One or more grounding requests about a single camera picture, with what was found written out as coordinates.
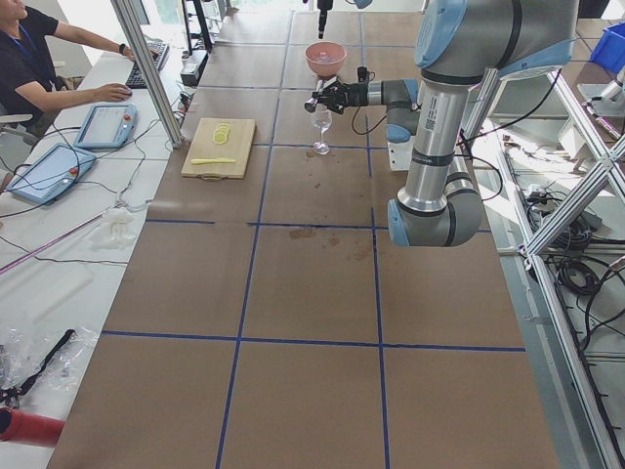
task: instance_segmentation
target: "yellow knife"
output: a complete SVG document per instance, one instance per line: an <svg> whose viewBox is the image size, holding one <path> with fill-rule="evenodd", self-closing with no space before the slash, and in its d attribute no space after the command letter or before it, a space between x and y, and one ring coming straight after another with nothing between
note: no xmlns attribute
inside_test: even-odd
<svg viewBox="0 0 625 469"><path fill-rule="evenodd" d="M209 164L209 163L235 163L234 158L194 158L191 164Z"/></svg>

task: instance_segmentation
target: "keyboard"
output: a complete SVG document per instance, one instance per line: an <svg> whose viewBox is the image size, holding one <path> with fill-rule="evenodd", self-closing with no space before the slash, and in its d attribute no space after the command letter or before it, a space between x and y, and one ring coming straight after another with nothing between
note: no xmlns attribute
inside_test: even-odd
<svg viewBox="0 0 625 469"><path fill-rule="evenodd" d="M156 66L157 70L160 70L167 60L169 44L165 44L164 42L148 42L147 46L150 50L158 53L158 55L154 57L154 66ZM133 89L147 88L146 81L139 70L139 64L133 64L133 69L130 71L130 75L128 75L128 79L126 80L126 86Z"/></svg>

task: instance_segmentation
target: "wine glass base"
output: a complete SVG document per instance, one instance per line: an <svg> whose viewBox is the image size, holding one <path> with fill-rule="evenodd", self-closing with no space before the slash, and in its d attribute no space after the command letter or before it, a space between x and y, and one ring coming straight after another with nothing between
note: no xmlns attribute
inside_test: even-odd
<svg viewBox="0 0 625 469"><path fill-rule="evenodd" d="M316 154L328 154L330 152L330 147L325 142L315 142L312 144L312 150Z"/></svg>

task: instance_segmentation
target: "red cylinder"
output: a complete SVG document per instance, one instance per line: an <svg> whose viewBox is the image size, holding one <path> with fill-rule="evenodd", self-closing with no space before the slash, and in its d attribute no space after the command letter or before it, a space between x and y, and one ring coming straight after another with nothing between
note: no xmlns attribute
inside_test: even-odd
<svg viewBox="0 0 625 469"><path fill-rule="evenodd" d="M0 441L54 448L65 422L56 418L0 408Z"/></svg>

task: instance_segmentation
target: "pink bowl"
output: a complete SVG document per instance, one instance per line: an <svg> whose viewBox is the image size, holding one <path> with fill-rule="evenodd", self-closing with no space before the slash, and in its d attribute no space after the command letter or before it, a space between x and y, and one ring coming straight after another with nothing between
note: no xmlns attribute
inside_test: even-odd
<svg viewBox="0 0 625 469"><path fill-rule="evenodd" d="M334 42L316 42L306 49L306 62L321 78L336 75L347 56L345 47Z"/></svg>

